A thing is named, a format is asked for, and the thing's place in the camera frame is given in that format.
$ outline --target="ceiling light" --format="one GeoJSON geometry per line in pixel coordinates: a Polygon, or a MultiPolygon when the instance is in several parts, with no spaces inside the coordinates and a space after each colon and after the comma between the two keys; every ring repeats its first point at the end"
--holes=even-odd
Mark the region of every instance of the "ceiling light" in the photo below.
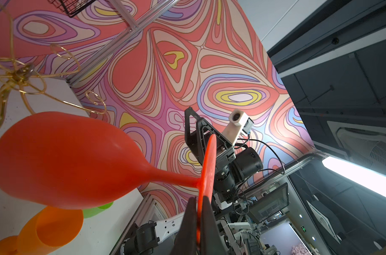
{"type": "Polygon", "coordinates": [[[327,157],[322,163],[333,172],[386,197],[385,175],[335,157],[327,157]]]}

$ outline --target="wire basket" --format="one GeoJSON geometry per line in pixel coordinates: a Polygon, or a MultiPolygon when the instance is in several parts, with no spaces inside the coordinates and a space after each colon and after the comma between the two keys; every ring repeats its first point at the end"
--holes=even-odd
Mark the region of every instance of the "wire basket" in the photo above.
{"type": "Polygon", "coordinates": [[[96,0],[48,0],[49,3],[53,4],[62,12],[65,12],[70,18],[73,18],[95,1],[96,0]]]}

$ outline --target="black bracket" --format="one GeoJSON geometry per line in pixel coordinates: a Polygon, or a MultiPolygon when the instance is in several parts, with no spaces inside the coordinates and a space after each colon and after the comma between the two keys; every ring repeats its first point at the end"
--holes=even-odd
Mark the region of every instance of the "black bracket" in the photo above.
{"type": "Polygon", "coordinates": [[[184,122],[184,140],[201,165],[203,165],[207,142],[211,134],[215,134],[217,138],[216,173],[236,158],[233,144],[191,107],[184,111],[184,122]],[[190,132],[190,116],[196,119],[196,130],[193,132],[190,132]]]}
{"type": "Polygon", "coordinates": [[[151,254],[153,248],[158,246],[159,237],[155,232],[156,222],[143,224],[136,231],[136,240],[138,252],[142,254],[151,254]]]}

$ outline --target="monitor screen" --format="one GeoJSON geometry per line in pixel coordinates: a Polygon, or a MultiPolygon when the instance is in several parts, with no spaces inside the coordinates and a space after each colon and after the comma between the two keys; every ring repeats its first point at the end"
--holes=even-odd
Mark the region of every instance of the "monitor screen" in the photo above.
{"type": "Polygon", "coordinates": [[[288,205],[288,183],[284,183],[250,206],[247,215],[250,216],[255,223],[259,224],[288,205]]]}

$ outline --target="psychedelic patterned wall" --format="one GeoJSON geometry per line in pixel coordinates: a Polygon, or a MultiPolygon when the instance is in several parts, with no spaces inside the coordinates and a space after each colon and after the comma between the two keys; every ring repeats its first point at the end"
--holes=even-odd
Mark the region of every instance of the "psychedelic patterned wall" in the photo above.
{"type": "MultiPolygon", "coordinates": [[[[104,0],[77,17],[59,13],[46,0],[3,0],[14,17],[16,54],[43,73],[72,70],[72,61],[48,55],[59,43],[84,62],[126,25],[104,0]]],[[[126,0],[135,18],[155,1],[126,0]]],[[[0,13],[0,56],[8,56],[6,18],[0,13]]],[[[73,91],[85,107],[94,90],[108,113],[93,115],[131,136],[146,159],[160,169],[199,176],[201,166],[184,142],[184,110],[191,106],[218,130],[233,109],[245,111],[251,138],[268,143],[289,162],[313,143],[277,71],[236,0],[180,0],[131,42],[91,71],[73,91]]],[[[280,163],[266,146],[249,142],[265,168],[280,163]]],[[[247,185],[261,181],[255,174],[247,185]]],[[[168,216],[184,210],[193,188],[165,183],[139,187],[151,192],[168,216]]]]}

